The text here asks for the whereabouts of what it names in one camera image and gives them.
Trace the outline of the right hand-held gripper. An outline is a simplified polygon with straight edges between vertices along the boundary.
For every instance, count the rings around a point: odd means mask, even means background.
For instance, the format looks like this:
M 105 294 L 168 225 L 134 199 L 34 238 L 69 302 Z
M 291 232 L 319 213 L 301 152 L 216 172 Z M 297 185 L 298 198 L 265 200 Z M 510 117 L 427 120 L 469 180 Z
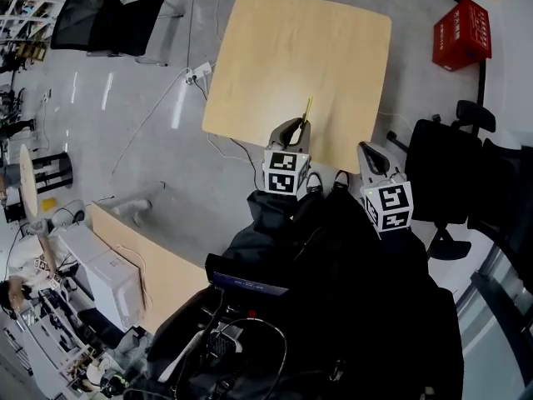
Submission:
M 413 214 L 411 183 L 396 156 L 373 142 L 357 147 L 362 179 L 361 203 L 378 232 L 408 228 Z

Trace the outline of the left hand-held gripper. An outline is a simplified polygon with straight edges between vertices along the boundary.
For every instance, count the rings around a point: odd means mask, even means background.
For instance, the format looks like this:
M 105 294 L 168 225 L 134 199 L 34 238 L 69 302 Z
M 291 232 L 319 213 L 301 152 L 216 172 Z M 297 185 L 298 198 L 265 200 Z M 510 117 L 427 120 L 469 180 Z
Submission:
M 265 150 L 262 170 L 264 190 L 285 196 L 296 196 L 304 183 L 311 162 L 310 152 L 311 123 L 301 122 L 301 118 L 283 122 L 276 127 L 268 140 L 267 148 L 288 148 L 285 150 Z

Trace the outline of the person's left forearm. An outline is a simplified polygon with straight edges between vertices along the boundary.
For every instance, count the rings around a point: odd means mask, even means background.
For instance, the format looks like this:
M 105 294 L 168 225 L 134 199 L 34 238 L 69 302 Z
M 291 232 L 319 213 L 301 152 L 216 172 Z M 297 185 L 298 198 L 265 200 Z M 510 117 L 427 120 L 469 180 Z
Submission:
M 259 233 L 273 233 L 291 224 L 297 198 L 256 190 L 248 196 L 247 204 L 252 216 L 250 228 Z

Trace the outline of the person's right forearm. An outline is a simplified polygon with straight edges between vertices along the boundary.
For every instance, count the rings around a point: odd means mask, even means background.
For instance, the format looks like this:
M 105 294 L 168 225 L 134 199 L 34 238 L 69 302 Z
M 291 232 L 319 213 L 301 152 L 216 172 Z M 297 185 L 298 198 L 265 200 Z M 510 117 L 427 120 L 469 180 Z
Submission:
M 380 233 L 381 265 L 391 273 L 427 275 L 424 243 L 409 228 Z

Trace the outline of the black office chair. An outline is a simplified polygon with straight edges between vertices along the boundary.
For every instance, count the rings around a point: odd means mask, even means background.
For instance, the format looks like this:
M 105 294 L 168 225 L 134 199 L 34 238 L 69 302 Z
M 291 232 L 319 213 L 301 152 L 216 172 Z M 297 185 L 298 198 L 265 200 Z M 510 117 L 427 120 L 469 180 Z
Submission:
M 494 133 L 495 116 L 475 102 L 460 100 L 452 124 L 434 115 L 416 123 L 407 145 L 394 132 L 386 138 L 406 153 L 413 218 L 436 226 L 430 257 L 465 258 L 471 242 L 455 240 L 447 230 L 451 224 L 465 224 L 517 263 L 519 248 L 511 242 L 511 229 L 531 195 L 526 179 L 533 173 L 533 147 L 501 147 L 489 138 L 480 139 L 481 130 Z

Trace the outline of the square wooden table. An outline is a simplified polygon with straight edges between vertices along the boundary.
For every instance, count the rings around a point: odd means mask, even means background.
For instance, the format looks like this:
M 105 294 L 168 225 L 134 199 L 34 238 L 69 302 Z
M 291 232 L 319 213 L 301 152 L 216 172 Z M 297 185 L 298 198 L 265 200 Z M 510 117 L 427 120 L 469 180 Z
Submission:
M 224 33 L 202 128 L 264 146 L 313 96 L 312 159 L 349 173 L 376 123 L 391 19 L 324 0 L 236 0 Z

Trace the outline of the white power strip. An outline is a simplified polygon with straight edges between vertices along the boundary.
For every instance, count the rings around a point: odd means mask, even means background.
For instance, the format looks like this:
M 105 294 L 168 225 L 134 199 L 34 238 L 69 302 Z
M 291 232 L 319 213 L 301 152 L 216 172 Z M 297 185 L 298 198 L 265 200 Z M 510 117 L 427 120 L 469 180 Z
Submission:
M 186 71 L 186 83 L 193 84 L 198 79 L 206 79 L 206 76 L 212 73 L 212 65 L 205 62 L 196 68 L 188 68 Z

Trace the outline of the person's black jacket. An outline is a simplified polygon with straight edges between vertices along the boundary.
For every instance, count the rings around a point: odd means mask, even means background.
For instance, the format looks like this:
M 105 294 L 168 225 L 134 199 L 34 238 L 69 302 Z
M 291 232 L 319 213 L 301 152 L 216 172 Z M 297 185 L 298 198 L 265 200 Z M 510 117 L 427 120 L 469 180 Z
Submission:
M 250 225 L 219 256 L 290 283 L 276 305 L 293 348 L 289 400 L 461 400 L 451 293 L 429 271 L 385 270 L 380 233 L 349 189 L 298 198 L 291 224 L 276 232 Z M 124 398 L 151 395 L 146 380 Z

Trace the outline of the black chest screen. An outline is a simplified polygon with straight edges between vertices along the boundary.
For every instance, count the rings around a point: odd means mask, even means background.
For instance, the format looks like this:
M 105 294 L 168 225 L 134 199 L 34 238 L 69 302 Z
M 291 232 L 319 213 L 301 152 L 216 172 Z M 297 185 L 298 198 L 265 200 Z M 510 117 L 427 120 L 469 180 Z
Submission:
M 217 288 L 242 290 L 280 297 L 290 289 L 290 283 L 271 272 L 213 253 L 205 261 L 207 278 Z

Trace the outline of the large wooden desk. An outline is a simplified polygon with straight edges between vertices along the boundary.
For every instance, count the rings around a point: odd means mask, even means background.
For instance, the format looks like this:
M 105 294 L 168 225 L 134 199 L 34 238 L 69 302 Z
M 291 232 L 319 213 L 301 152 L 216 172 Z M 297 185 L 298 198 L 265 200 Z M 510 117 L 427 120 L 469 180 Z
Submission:
M 166 250 L 95 202 L 90 209 L 95 234 L 141 270 L 147 305 L 139 325 L 148 332 L 154 334 L 190 297 L 208 286 L 204 269 Z

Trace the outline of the black mesh visitor chair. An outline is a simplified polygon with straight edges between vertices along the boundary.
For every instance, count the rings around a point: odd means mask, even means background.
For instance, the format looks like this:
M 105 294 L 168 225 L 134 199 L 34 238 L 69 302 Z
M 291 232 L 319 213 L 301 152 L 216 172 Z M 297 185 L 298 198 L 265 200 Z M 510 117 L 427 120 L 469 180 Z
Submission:
M 166 62 L 145 56 L 147 46 L 157 20 L 182 16 L 167 0 L 66 0 L 49 47 L 165 67 Z

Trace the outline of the black equipment bag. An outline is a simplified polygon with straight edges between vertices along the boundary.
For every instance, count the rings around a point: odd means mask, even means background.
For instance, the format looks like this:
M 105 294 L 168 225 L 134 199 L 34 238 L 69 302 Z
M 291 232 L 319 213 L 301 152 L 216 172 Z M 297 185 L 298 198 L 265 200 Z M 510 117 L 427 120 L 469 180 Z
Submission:
M 208 287 L 157 330 L 148 354 L 153 400 L 289 400 L 289 332 L 278 297 Z

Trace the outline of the white microwave oven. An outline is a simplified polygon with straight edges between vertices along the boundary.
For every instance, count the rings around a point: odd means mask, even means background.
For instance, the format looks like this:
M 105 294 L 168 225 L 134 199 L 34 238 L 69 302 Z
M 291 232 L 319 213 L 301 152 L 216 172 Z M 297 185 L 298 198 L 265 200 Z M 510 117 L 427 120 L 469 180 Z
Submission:
M 136 325 L 144 312 L 139 268 L 112 249 L 85 268 L 97 310 L 123 332 Z

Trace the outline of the white box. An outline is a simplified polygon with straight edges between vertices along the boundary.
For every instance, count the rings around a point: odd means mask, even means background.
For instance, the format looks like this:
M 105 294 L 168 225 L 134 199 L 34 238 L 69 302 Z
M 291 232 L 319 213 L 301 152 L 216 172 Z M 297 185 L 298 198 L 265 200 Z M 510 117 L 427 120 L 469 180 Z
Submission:
M 68 251 L 84 266 L 106 253 L 110 247 L 89 227 L 74 224 L 58 233 Z

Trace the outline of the round wooden table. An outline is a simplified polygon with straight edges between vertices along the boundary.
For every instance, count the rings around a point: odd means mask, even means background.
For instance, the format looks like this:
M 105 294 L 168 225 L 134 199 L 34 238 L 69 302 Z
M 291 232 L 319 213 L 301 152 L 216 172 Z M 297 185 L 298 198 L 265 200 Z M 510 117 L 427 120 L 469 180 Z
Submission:
M 39 212 L 38 196 L 73 184 L 72 162 L 67 152 L 31 157 L 22 144 L 19 152 L 22 199 L 33 217 Z

